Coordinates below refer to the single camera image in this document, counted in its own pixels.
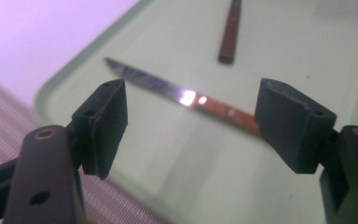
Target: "knife handle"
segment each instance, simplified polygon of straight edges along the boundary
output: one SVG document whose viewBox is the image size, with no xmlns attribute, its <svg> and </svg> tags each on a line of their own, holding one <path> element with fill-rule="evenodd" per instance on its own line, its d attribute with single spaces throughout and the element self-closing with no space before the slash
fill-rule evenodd
<svg viewBox="0 0 358 224">
<path fill-rule="evenodd" d="M 240 24 L 241 0 L 232 0 L 227 16 L 226 30 L 219 52 L 220 63 L 233 63 Z"/>
<path fill-rule="evenodd" d="M 196 93 L 194 98 L 194 106 L 197 109 L 204 110 L 217 116 L 218 118 L 225 119 L 232 124 L 239 126 L 240 128 L 253 133 L 255 135 L 260 135 L 258 126 L 255 123 L 255 118 L 253 115 L 246 112 L 240 111 L 237 108 L 234 108 L 229 105 L 225 105 L 215 99 L 208 97 L 201 93 Z"/>
</svg>

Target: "knife blade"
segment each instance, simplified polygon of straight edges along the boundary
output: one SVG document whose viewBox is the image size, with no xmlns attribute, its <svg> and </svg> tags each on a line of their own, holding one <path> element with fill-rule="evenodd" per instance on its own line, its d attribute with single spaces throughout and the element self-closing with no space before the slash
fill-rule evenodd
<svg viewBox="0 0 358 224">
<path fill-rule="evenodd" d="M 124 63 L 120 63 L 110 58 L 105 58 L 105 60 L 115 73 L 133 83 L 153 91 L 158 91 L 182 105 L 203 110 L 220 119 L 229 121 L 247 132 L 259 135 L 258 126 L 255 123 L 254 116 L 247 112 L 226 105 L 200 92 L 186 89 L 162 78 L 147 74 L 144 71 Z"/>
<path fill-rule="evenodd" d="M 238 27 L 240 25 L 241 0 L 232 0 L 228 12 L 226 29 L 220 46 L 218 60 L 220 63 L 233 63 L 237 45 Z"/>
</svg>

